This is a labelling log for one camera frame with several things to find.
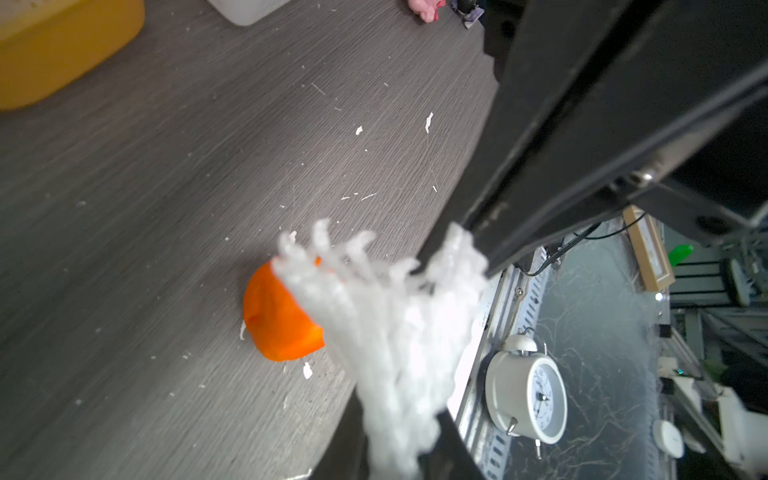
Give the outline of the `small pink plush toy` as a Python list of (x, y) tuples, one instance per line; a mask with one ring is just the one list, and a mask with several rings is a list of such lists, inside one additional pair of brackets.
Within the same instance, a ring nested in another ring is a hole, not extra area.
[(439, 19), (439, 9), (446, 5), (445, 0), (407, 0), (409, 9), (425, 24)]

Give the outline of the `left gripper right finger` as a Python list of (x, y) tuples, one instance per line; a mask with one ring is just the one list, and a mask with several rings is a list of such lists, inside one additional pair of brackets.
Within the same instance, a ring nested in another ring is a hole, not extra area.
[(419, 457), (424, 479), (484, 480), (484, 476), (467, 450), (450, 412), (444, 410), (436, 419), (440, 436), (431, 452)]

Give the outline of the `wooden picture frame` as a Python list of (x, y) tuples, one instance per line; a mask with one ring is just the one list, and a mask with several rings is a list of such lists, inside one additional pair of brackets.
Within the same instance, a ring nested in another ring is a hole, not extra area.
[(623, 219), (645, 289), (651, 293), (663, 291), (675, 277), (657, 221), (636, 206), (627, 207)]

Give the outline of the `white perforated plastic basket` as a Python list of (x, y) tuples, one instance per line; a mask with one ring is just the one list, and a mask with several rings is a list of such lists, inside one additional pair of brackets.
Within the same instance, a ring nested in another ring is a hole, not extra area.
[(290, 0), (208, 0), (230, 23), (247, 27), (289, 3)]

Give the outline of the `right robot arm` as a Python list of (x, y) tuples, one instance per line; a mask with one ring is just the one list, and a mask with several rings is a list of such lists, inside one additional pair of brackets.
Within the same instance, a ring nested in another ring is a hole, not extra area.
[(763, 1), (491, 1), (498, 90), (425, 240), (470, 231), (494, 273), (635, 205), (703, 244), (767, 215)]

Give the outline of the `white analog clock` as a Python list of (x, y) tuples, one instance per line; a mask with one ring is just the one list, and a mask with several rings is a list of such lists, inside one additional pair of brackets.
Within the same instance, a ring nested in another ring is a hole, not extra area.
[(509, 437), (542, 447), (558, 443), (568, 421), (568, 400), (560, 370), (547, 345), (529, 328), (512, 334), (490, 360), (484, 380), (489, 417)]

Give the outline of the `netted orange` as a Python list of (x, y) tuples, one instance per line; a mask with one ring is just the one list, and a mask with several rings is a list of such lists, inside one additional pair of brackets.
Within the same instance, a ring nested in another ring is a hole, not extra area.
[(250, 278), (243, 319), (259, 352), (273, 362), (293, 361), (325, 346), (323, 330), (311, 321), (273, 271), (273, 261)]

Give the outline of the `small black toy figure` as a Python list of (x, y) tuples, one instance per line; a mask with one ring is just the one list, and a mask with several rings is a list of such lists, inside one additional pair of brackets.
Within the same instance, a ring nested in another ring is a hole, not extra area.
[(466, 29), (470, 29), (485, 13), (485, 2), (482, 0), (453, 0), (451, 7), (461, 18)]

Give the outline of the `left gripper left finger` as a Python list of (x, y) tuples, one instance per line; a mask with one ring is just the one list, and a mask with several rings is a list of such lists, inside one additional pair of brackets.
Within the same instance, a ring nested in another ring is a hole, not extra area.
[(363, 407), (353, 392), (337, 428), (311, 480), (365, 480), (369, 478), (368, 439), (363, 427)]

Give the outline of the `yellow plastic tray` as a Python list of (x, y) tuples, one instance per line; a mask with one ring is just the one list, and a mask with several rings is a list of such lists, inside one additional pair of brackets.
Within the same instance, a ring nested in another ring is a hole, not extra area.
[(34, 104), (132, 41), (142, 0), (3, 0), (1, 110)]

